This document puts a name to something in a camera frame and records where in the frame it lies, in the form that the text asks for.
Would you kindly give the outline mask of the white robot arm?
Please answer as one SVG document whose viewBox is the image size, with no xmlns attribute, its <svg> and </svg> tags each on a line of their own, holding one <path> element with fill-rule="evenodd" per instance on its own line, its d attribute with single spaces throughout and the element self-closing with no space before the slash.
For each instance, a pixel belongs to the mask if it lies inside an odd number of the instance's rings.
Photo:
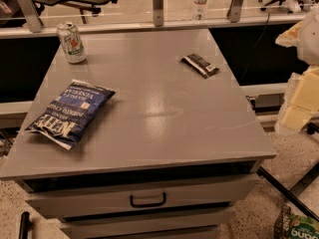
<svg viewBox="0 0 319 239">
<path fill-rule="evenodd" d="M 280 34 L 275 43 L 295 47 L 297 58 L 308 65 L 302 74 L 292 73 L 279 110 L 275 131 L 299 132 L 319 111 L 319 6 L 312 6 L 305 18 Z"/>
</svg>

